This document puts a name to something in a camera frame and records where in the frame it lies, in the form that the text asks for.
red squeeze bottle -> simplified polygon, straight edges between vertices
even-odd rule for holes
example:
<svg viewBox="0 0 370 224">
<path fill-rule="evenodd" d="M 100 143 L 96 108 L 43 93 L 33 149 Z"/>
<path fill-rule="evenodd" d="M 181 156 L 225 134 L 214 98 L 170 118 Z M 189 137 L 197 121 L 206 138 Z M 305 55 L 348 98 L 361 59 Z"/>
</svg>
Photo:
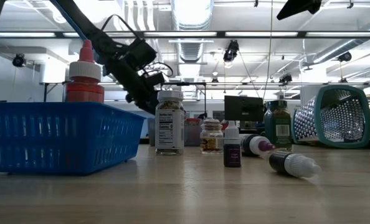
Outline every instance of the red squeeze bottle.
<svg viewBox="0 0 370 224">
<path fill-rule="evenodd" d="M 84 41 L 78 62 L 70 63 L 69 78 L 72 82 L 66 84 L 66 102 L 103 103 L 105 89 L 98 85 L 101 78 L 101 68 L 93 61 L 90 40 Z"/>
</svg>

wooden table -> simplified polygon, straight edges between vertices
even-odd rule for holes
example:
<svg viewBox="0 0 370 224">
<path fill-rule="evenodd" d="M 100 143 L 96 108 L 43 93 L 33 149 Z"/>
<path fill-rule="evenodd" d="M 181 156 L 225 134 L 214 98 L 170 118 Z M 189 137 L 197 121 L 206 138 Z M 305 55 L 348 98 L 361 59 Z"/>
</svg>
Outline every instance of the wooden table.
<svg viewBox="0 0 370 224">
<path fill-rule="evenodd" d="M 138 156 L 86 177 L 0 174 L 0 223 L 370 223 L 370 151 L 295 146 L 322 167 L 283 177 L 266 161 L 187 148 Z"/>
</svg>

computer monitor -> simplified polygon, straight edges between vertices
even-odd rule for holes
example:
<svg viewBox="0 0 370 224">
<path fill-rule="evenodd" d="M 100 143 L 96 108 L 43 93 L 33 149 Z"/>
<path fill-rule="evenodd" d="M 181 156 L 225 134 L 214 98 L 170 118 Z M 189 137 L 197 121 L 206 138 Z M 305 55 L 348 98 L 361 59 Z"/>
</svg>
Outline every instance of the computer monitor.
<svg viewBox="0 0 370 224">
<path fill-rule="evenodd" d="M 224 104 L 227 121 L 263 121 L 264 119 L 262 98 L 225 96 Z"/>
</svg>

green bottle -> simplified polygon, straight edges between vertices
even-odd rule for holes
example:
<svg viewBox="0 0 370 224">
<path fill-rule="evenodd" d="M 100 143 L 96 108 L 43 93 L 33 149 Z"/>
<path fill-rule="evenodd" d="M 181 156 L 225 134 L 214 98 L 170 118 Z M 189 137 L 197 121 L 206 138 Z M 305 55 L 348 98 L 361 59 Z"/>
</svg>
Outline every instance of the green bottle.
<svg viewBox="0 0 370 224">
<path fill-rule="evenodd" d="M 276 149 L 292 150 L 291 121 L 285 100 L 267 102 L 267 112 L 264 116 L 265 137 Z"/>
</svg>

spice jar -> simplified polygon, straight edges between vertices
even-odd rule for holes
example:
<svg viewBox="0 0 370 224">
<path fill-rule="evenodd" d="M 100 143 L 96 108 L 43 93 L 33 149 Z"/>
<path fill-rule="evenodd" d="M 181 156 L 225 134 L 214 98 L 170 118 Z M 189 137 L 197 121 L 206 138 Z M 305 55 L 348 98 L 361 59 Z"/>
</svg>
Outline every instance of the spice jar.
<svg viewBox="0 0 370 224">
<path fill-rule="evenodd" d="M 220 121 L 213 118 L 206 118 L 203 121 L 202 133 L 200 134 L 200 147 L 202 154 L 222 153 L 223 137 Z"/>
<path fill-rule="evenodd" d="M 179 156 L 184 150 L 184 95 L 181 91 L 160 91 L 156 106 L 156 154 Z"/>
<path fill-rule="evenodd" d="M 267 112 L 264 116 L 265 137 L 276 149 L 292 150 L 290 135 L 291 118 L 285 100 L 267 102 Z"/>
</svg>

